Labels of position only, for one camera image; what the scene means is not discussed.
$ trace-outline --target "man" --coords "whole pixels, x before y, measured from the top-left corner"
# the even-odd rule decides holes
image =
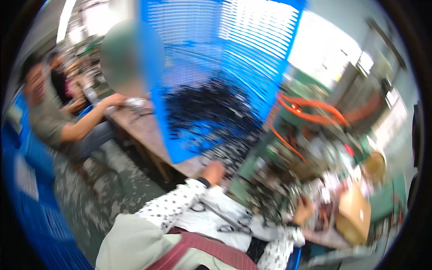
[[[304,195],[297,201],[292,222],[278,228],[279,237],[267,244],[257,264],[224,243],[175,231],[176,221],[223,175],[224,167],[212,162],[197,180],[186,179],[186,184],[147,202],[135,214],[118,215],[99,249],[96,269],[285,270],[293,245],[304,245],[300,226],[313,212],[311,201]]]
[[[61,110],[45,95],[43,63],[30,55],[22,65],[25,82],[23,94],[29,107],[32,130],[45,144],[67,155],[71,160],[85,160],[90,153],[114,138],[108,122],[99,124],[106,108],[120,106],[125,96],[114,94],[101,100],[88,114],[77,120],[70,113],[72,106]]]
[[[57,92],[58,97],[61,100],[63,106],[65,106],[72,97],[66,95],[66,74],[62,69],[63,57],[58,52],[53,52],[50,55],[50,70],[51,70],[51,81]]]

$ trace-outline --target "concrete floor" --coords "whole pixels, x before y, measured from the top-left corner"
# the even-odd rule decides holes
[[[106,153],[108,166],[119,172],[123,188],[118,183],[117,175],[107,172],[95,183],[98,197],[94,196],[81,176],[69,168],[63,156],[56,155],[54,158],[54,192],[60,209],[79,248],[93,265],[102,240],[119,213],[134,213],[145,202],[175,188],[175,183],[164,183],[160,175],[143,164],[134,149],[122,149],[114,140],[105,143],[101,149]],[[85,163],[90,173],[96,166],[91,159]]]

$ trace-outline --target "stool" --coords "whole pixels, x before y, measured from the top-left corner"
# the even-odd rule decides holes
[[[123,190],[123,184],[121,182],[120,174],[113,168],[109,167],[105,162],[102,162],[95,157],[91,157],[91,158],[97,164],[97,169],[94,173],[92,173],[91,176],[89,176],[86,169],[84,168],[84,162],[88,160],[88,158],[79,161],[69,160],[69,165],[74,171],[76,171],[78,174],[81,175],[81,177],[86,181],[87,185],[92,189],[94,195],[98,196],[96,190],[94,189],[94,185],[96,181],[102,174],[106,173],[107,171],[112,171],[117,175],[118,185]]]

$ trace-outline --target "hand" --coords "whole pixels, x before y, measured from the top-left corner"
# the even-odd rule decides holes
[[[122,106],[126,101],[127,97],[120,94],[113,94],[107,98],[104,98],[101,102],[103,102],[107,107],[111,106]]]
[[[71,107],[79,110],[86,104],[86,100],[84,98],[80,98],[71,104]]]
[[[300,194],[300,198],[297,199],[297,209],[295,210],[292,222],[299,226],[303,225],[312,215],[313,210],[311,200],[306,195]]]
[[[201,177],[205,178],[210,186],[214,186],[219,183],[225,174],[225,168],[219,161],[212,161],[207,165],[201,172]]]

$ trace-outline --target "table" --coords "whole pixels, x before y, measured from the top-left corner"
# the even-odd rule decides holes
[[[152,109],[152,107],[152,102],[147,101],[146,108]],[[154,114],[137,118],[137,115],[130,109],[117,108],[117,110],[110,112],[109,117],[130,135],[130,139],[141,157],[147,161],[149,159],[153,161],[165,181],[172,181],[170,167],[188,178],[197,177],[204,167],[199,156],[177,164],[172,163]]]

